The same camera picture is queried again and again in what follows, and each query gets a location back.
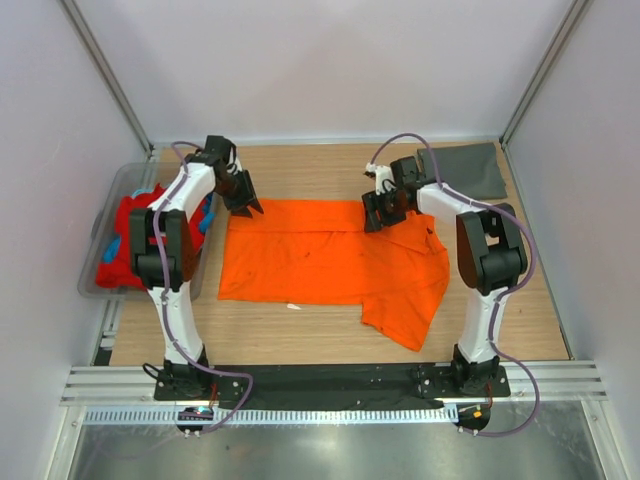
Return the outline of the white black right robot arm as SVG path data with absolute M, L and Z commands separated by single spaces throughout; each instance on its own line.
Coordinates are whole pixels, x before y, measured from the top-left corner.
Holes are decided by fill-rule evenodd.
M 470 296 L 449 378 L 459 396 L 486 394 L 499 379 L 495 347 L 505 305 L 528 268 L 522 224 L 510 205 L 472 199 L 440 181 L 438 172 L 428 176 L 418 157 L 389 166 L 371 161 L 364 174 L 375 180 L 375 189 L 362 195 L 367 233 L 397 225 L 411 211 L 455 226 L 458 272 Z

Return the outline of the orange t shirt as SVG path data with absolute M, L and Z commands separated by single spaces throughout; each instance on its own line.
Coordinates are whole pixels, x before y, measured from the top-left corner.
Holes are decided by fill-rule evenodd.
M 450 280 L 436 221 L 409 213 L 365 231 L 356 201 L 267 199 L 228 222 L 218 297 L 305 305 L 359 305 L 361 322 L 422 349 Z

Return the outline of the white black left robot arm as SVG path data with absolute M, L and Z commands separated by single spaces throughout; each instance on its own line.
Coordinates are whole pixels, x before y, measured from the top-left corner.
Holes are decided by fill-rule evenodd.
M 131 268 L 156 308 L 165 340 L 163 364 L 149 373 L 161 401 L 203 400 L 224 382 L 243 399 L 253 386 L 249 374 L 210 367 L 195 324 L 191 281 L 199 254 L 189 223 L 208 196 L 220 197 L 233 216 L 250 218 L 263 210 L 235 143 L 220 135 L 182 157 L 167 189 L 128 217 Z

